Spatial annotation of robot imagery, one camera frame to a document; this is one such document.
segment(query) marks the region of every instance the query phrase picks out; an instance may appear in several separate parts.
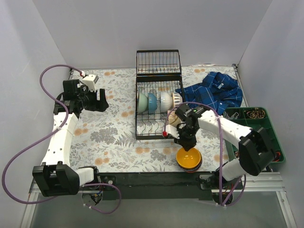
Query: cable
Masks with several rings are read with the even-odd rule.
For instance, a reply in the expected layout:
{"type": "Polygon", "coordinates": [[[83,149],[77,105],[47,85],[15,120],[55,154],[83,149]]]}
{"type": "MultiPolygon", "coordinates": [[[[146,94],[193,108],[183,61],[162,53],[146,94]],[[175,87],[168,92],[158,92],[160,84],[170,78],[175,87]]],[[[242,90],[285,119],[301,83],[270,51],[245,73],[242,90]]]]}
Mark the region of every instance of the cable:
{"type": "Polygon", "coordinates": [[[121,203],[121,201],[122,201],[122,194],[121,194],[120,190],[118,189],[118,187],[116,187],[115,185],[112,185],[112,184],[104,184],[104,183],[99,183],[99,184],[85,184],[86,187],[98,186],[98,185],[100,185],[100,186],[109,186],[109,187],[114,188],[114,189],[117,191],[118,196],[119,196],[118,204],[117,204],[116,207],[115,207],[113,210],[111,210],[111,211],[102,211],[102,210],[100,210],[100,209],[98,209],[98,208],[96,208],[96,207],[94,207],[94,206],[91,206],[91,205],[89,205],[89,204],[87,204],[87,203],[86,203],[85,205],[86,205],[87,207],[89,207],[89,208],[92,208],[92,209],[94,209],[94,210],[96,210],[96,211],[102,213],[102,214],[107,214],[107,215],[108,215],[108,214],[112,214],[114,211],[116,211],[116,210],[118,209],[118,207],[119,207],[119,205],[120,205],[120,203],[121,203]]]}
{"type": "Polygon", "coordinates": [[[23,150],[21,150],[20,152],[18,152],[15,156],[13,156],[9,162],[6,164],[6,166],[4,167],[4,170],[3,170],[3,173],[2,173],[2,179],[1,179],[1,182],[2,182],[2,186],[3,186],[3,189],[4,191],[6,192],[6,194],[11,197],[13,200],[19,202],[19,203],[22,203],[22,204],[37,204],[37,203],[43,203],[43,202],[46,202],[46,201],[49,201],[55,197],[51,197],[51,198],[47,198],[47,199],[44,199],[44,200],[39,200],[39,201],[35,201],[35,202],[28,202],[28,201],[23,201],[23,200],[20,200],[18,198],[16,198],[15,196],[13,196],[11,194],[11,192],[8,190],[7,186],[6,186],[6,183],[5,183],[5,176],[6,176],[6,172],[9,168],[9,166],[12,164],[12,162],[18,158],[21,154],[23,154],[25,151],[29,150],[30,148],[36,146],[37,144],[41,143],[42,141],[46,140],[47,138],[51,137],[52,135],[56,134],[59,129],[61,127],[63,127],[63,125],[66,123],[67,121],[67,118],[68,118],[68,109],[67,107],[59,100],[57,100],[55,97],[53,97],[46,89],[45,87],[43,86],[43,83],[42,83],[42,78],[43,78],[43,75],[50,69],[52,68],[55,68],[55,67],[68,67],[68,68],[71,68],[71,69],[74,69],[76,71],[78,71],[80,73],[80,75],[82,76],[82,72],[81,70],[77,69],[77,68],[74,68],[73,66],[70,66],[70,65],[65,65],[65,64],[57,64],[57,65],[52,65],[52,66],[49,66],[48,68],[46,68],[40,75],[40,78],[39,78],[39,82],[40,82],[40,86],[42,88],[42,90],[52,99],[54,100],[55,102],[57,102],[58,104],[60,104],[61,106],[64,107],[65,111],[66,111],[66,116],[65,116],[65,119],[63,120],[62,124],[59,126],[59,128],[55,129],[54,131],[52,131],[50,134],[46,135],[45,137],[43,137],[42,139],[39,139],[38,141],[34,142],[33,144],[29,145],[28,147],[24,148],[23,150]]]}
{"type": "Polygon", "coordinates": [[[281,158],[281,153],[279,151],[277,151],[276,152],[276,157],[275,157],[276,160],[273,160],[273,162],[280,161],[280,158],[281,158]]]}
{"type": "Polygon", "coordinates": [[[61,99],[62,94],[63,94],[63,92],[62,92],[62,93],[60,93],[60,94],[59,94],[59,95],[56,97],[56,99],[57,99],[57,100],[60,100],[60,99],[61,99]]]}
{"type": "MultiPolygon", "coordinates": [[[[225,198],[224,202],[223,202],[223,196],[222,196],[222,177],[223,177],[223,131],[222,131],[222,126],[220,123],[220,117],[219,114],[217,113],[217,111],[213,108],[211,108],[208,105],[202,104],[202,103],[198,103],[198,102],[183,102],[180,103],[179,105],[175,106],[167,115],[166,121],[165,121],[165,126],[164,126],[164,132],[166,132],[166,125],[167,125],[167,121],[169,119],[170,114],[172,113],[172,111],[174,109],[177,109],[179,106],[181,106],[182,104],[195,104],[195,105],[202,105],[204,107],[209,108],[210,110],[212,110],[214,112],[214,115],[217,117],[217,121],[218,121],[218,130],[219,130],[219,202],[221,206],[224,206],[225,203],[227,202],[227,200],[229,199],[230,195],[232,194],[232,192],[234,191],[234,189],[237,187],[239,181],[241,180],[241,177],[239,177],[238,182],[236,183],[235,186],[233,186],[233,188],[231,189],[230,193],[227,195],[227,197],[225,198]]],[[[244,187],[242,189],[242,192],[244,191],[246,185],[246,177],[244,179],[244,187]]]]}
{"type": "Polygon", "coordinates": [[[228,186],[227,186],[227,188],[226,188],[226,190],[224,191],[224,193],[223,193],[223,194],[226,194],[226,192],[228,191],[228,189],[229,189],[229,187],[230,187],[230,186],[231,186],[231,189],[232,189],[232,187],[233,187],[233,184],[231,184],[231,185],[228,185],[228,186]]]}
{"type": "MultiPolygon", "coordinates": [[[[232,192],[233,192],[234,189],[237,187],[238,183],[240,183],[241,178],[242,178],[242,177],[239,177],[238,182],[236,183],[235,186],[233,186],[232,190],[230,191],[230,193],[229,193],[229,194],[227,195],[227,197],[225,198],[223,204],[225,204],[225,203],[227,202],[227,200],[228,200],[229,197],[231,196],[232,192]]],[[[227,206],[232,206],[232,205],[236,204],[236,202],[239,201],[239,199],[242,197],[242,195],[243,195],[243,193],[244,193],[245,187],[246,187],[246,175],[244,175],[244,185],[243,185],[243,189],[242,189],[241,193],[239,194],[239,196],[237,197],[237,199],[236,199],[234,202],[228,204],[227,206]]]]}

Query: orange bowl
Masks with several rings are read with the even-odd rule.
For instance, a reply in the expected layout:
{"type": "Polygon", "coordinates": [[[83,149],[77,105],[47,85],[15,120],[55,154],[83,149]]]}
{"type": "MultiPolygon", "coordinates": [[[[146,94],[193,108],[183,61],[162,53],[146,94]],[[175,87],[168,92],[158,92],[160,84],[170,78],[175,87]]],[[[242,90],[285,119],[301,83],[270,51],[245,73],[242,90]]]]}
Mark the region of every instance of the orange bowl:
{"type": "Polygon", "coordinates": [[[185,151],[184,148],[180,148],[176,153],[176,161],[177,163],[184,169],[194,169],[201,161],[200,152],[191,148],[189,151],[185,151]]]}

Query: green storage box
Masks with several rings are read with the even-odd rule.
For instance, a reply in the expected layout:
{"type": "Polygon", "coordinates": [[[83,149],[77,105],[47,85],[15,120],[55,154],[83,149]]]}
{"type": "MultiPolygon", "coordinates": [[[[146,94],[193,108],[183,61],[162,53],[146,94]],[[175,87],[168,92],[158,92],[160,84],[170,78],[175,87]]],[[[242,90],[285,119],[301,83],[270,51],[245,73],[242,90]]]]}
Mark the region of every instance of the green storage box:
{"type": "MultiPolygon", "coordinates": [[[[256,108],[256,107],[227,108],[225,110],[225,112],[228,114],[228,116],[232,116],[233,114],[238,113],[237,119],[230,119],[231,121],[233,121],[237,124],[240,124],[243,126],[248,126],[248,127],[254,128],[254,129],[264,127],[270,136],[271,142],[274,146],[274,150],[276,152],[280,152],[280,154],[281,154],[279,161],[277,161],[277,162],[273,161],[270,163],[271,167],[273,167],[273,165],[275,165],[275,164],[280,164],[280,163],[285,162],[285,156],[284,156],[282,147],[277,138],[273,125],[270,121],[267,110],[264,108],[261,108],[261,107],[257,107],[257,108],[265,111],[265,117],[262,119],[252,119],[252,118],[249,118],[249,116],[247,115],[247,112],[253,110],[254,108],[256,108]]],[[[229,160],[235,159],[235,152],[237,152],[238,149],[234,145],[229,143],[228,141],[226,141],[226,148],[227,148],[229,160]]]]}

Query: glass panel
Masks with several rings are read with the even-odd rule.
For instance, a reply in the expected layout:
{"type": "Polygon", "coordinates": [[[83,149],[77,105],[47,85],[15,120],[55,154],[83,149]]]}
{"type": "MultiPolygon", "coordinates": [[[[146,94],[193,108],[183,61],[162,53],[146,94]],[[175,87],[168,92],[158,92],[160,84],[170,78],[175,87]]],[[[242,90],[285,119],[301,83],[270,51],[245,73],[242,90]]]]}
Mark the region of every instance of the glass panel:
{"type": "MultiPolygon", "coordinates": [[[[111,209],[117,201],[102,201],[97,207],[111,209]]],[[[226,209],[193,199],[125,199],[111,215],[84,207],[81,195],[57,197],[38,204],[32,228],[286,228],[276,192],[245,192],[240,201],[226,209]]]]}

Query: white wall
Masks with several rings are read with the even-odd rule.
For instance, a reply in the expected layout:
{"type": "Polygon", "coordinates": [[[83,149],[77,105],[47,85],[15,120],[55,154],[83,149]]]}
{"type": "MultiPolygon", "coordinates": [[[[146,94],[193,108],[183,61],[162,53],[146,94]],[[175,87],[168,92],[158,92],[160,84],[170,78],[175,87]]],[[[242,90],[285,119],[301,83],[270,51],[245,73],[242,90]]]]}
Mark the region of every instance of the white wall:
{"type": "Polygon", "coordinates": [[[238,63],[271,0],[33,0],[65,61],[134,67],[136,50],[179,49],[182,65],[238,63]]]}
{"type": "Polygon", "coordinates": [[[304,227],[303,12],[302,0],[273,0],[239,64],[250,106],[268,110],[284,149],[280,171],[298,227],[304,227]]]}
{"type": "MultiPolygon", "coordinates": [[[[49,65],[65,63],[31,0],[0,1],[0,172],[18,151],[52,130],[54,103],[39,86],[39,75],[49,65]]],[[[46,74],[46,88],[62,90],[68,70],[46,74]]],[[[40,165],[48,142],[26,152],[9,168],[8,188],[27,200],[32,167],[40,165]]],[[[9,198],[0,187],[0,227],[19,227],[25,205],[9,198]]]]}

